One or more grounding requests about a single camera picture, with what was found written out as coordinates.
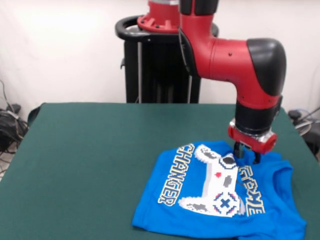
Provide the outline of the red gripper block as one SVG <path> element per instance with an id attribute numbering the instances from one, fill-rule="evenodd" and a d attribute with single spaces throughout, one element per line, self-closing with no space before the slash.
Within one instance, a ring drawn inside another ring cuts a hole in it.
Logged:
<path id="1" fill-rule="evenodd" d="M 259 164 L 261 162 L 261 154 L 270 152 L 277 141 L 277 135 L 271 130 L 260 135 L 252 135 L 240 131 L 236 127 L 235 119 L 230 121 L 227 132 L 229 137 L 235 141 L 233 146 L 234 155 L 237 158 L 243 158 L 245 146 L 254 151 L 253 164 Z"/>

